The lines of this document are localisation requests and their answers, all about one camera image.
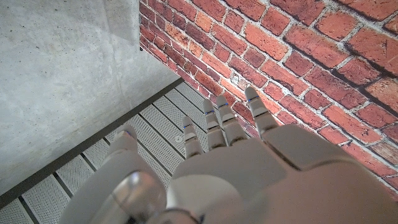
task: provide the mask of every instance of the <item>robotic hand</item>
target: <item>robotic hand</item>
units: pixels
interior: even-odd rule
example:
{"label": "robotic hand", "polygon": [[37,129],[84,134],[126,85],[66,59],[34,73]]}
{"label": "robotic hand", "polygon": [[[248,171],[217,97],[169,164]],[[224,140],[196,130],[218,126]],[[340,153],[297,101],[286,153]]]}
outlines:
{"label": "robotic hand", "polygon": [[361,164],[306,130],[278,126],[253,88],[245,94],[261,139],[247,139],[219,96],[225,141],[205,100],[210,151],[184,118],[187,159],[166,193],[137,153],[134,129],[122,126],[60,223],[398,223],[397,205]]}

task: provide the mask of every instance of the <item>metal grating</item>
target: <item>metal grating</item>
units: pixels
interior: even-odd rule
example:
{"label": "metal grating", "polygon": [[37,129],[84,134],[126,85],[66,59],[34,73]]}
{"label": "metal grating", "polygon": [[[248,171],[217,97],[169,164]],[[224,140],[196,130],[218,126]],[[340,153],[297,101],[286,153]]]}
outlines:
{"label": "metal grating", "polygon": [[180,108],[192,121],[194,121],[202,130],[206,130],[205,114],[202,113],[196,106],[191,104],[184,96],[177,90],[171,90],[166,93],[166,97],[178,108]]}
{"label": "metal grating", "polygon": [[[185,117],[184,113],[180,111],[175,105],[173,105],[166,97],[162,96],[160,99],[154,102],[154,105],[163,112],[174,124],[182,130],[182,119]],[[194,125],[195,131],[198,134],[200,145],[205,152],[208,152],[207,134],[200,129],[197,125]]]}
{"label": "metal grating", "polygon": [[115,134],[116,134],[116,129],[113,130],[113,131],[111,131],[109,134],[107,134],[107,135],[105,136],[106,140],[108,140],[109,143],[112,143],[113,140],[114,140],[114,135],[115,135]]}
{"label": "metal grating", "polygon": [[39,223],[57,223],[69,201],[69,196],[53,175],[33,186],[22,197]]}
{"label": "metal grating", "polygon": [[62,182],[68,187],[72,194],[86,182],[86,180],[94,174],[94,171],[86,163],[81,155],[76,156],[63,167],[56,171]]}
{"label": "metal grating", "polygon": [[104,141],[104,139],[101,139],[86,149],[83,154],[86,156],[89,162],[92,163],[95,169],[99,169],[105,160],[108,150],[109,145]]}
{"label": "metal grating", "polygon": [[139,115],[132,117],[128,123],[137,131],[138,140],[173,174],[183,161],[181,156]]}
{"label": "metal grating", "polygon": [[186,83],[181,83],[177,87],[175,87],[177,91],[179,91],[183,96],[185,96],[189,101],[191,101],[194,105],[196,105],[199,110],[203,111],[203,100],[204,98],[199,95],[195,90],[189,87]]}
{"label": "metal grating", "polygon": [[0,223],[33,224],[33,221],[17,198],[0,210]]}
{"label": "metal grating", "polygon": [[185,158],[184,135],[181,130],[162,115],[153,105],[149,105],[143,109],[140,114]]}
{"label": "metal grating", "polygon": [[138,154],[149,164],[155,171],[159,179],[163,182],[165,188],[169,186],[171,176],[161,167],[155,159],[140,145],[138,144]]}

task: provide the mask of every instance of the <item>brick wall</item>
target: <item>brick wall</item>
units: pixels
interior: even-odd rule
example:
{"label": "brick wall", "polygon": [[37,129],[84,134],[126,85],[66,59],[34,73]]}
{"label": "brick wall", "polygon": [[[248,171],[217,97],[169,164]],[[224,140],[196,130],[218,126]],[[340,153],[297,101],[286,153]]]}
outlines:
{"label": "brick wall", "polygon": [[244,89],[280,124],[341,146],[398,200],[398,1],[142,0],[141,47],[256,135]]}

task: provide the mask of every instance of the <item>robot finger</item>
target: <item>robot finger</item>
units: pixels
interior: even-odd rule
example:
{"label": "robot finger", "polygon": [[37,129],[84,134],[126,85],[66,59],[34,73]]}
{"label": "robot finger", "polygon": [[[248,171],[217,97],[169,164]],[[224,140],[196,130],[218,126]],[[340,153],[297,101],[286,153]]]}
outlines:
{"label": "robot finger", "polygon": [[203,149],[200,146],[200,142],[197,137],[195,128],[191,118],[188,116],[184,117],[182,120],[184,138],[185,138],[185,157],[186,159],[191,158],[195,155],[203,154]]}
{"label": "robot finger", "polygon": [[232,146],[237,141],[247,139],[246,133],[235,118],[235,114],[232,112],[231,107],[229,107],[225,96],[221,95],[217,97],[217,107],[223,122],[228,145]]}
{"label": "robot finger", "polygon": [[210,100],[205,99],[203,101],[203,109],[206,116],[206,131],[209,150],[211,151],[217,147],[225,147],[226,143],[223,132],[220,128],[220,124],[218,124],[216,113]]}
{"label": "robot finger", "polygon": [[247,87],[244,91],[244,94],[248,100],[248,105],[260,136],[262,136],[264,132],[278,127],[278,124],[272,117],[272,114],[264,106],[259,95],[253,87]]}

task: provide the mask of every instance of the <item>concrete floor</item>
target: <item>concrete floor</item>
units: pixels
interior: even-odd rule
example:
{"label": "concrete floor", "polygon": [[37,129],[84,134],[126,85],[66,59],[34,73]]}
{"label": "concrete floor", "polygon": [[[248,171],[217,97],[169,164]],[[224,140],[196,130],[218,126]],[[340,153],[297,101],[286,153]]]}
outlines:
{"label": "concrete floor", "polygon": [[0,195],[178,76],[139,51],[138,0],[0,1]]}

